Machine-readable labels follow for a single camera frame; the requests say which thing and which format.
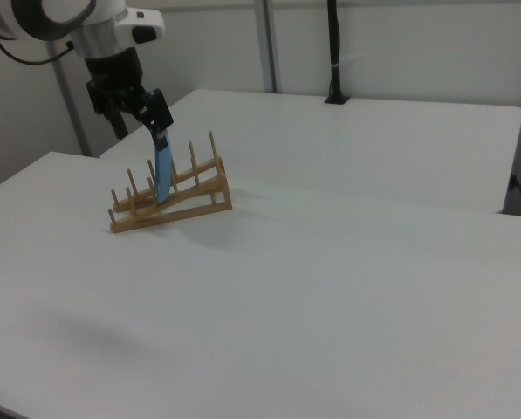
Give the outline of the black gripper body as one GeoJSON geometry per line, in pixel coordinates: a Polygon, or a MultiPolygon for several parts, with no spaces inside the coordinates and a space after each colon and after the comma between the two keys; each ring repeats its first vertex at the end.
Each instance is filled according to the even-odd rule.
{"type": "Polygon", "coordinates": [[[143,70],[134,47],[105,58],[86,58],[91,80],[86,84],[96,114],[113,117],[124,112],[150,117],[150,93],[143,87],[143,70]]]}

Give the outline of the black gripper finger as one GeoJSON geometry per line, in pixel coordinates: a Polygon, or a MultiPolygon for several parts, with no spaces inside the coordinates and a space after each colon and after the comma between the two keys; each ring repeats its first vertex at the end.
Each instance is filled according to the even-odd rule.
{"type": "Polygon", "coordinates": [[[174,123],[167,102],[160,89],[143,95],[143,108],[138,112],[139,121],[152,135],[156,147],[168,145],[168,128],[174,123]]]}
{"type": "Polygon", "coordinates": [[[128,136],[126,123],[121,112],[118,109],[113,109],[109,113],[109,122],[118,140],[122,140],[126,136],[128,136]]]}

